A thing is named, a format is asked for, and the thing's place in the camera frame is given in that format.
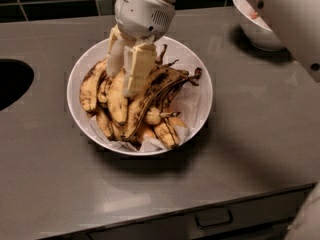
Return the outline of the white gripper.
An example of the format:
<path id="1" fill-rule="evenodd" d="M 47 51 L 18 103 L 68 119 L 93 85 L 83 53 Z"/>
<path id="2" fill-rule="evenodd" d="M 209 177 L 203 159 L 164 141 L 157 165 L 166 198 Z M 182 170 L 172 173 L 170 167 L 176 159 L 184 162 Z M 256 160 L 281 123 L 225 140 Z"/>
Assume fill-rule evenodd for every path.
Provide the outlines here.
<path id="1" fill-rule="evenodd" d="M 118 25 L 110 31 L 106 71 L 110 77 L 114 77 L 124 65 L 125 97 L 133 97 L 141 91 L 157 57 L 153 43 L 140 40 L 134 45 L 133 38 L 162 38 L 175 15 L 175 2 L 176 0 L 116 0 L 115 18 Z"/>

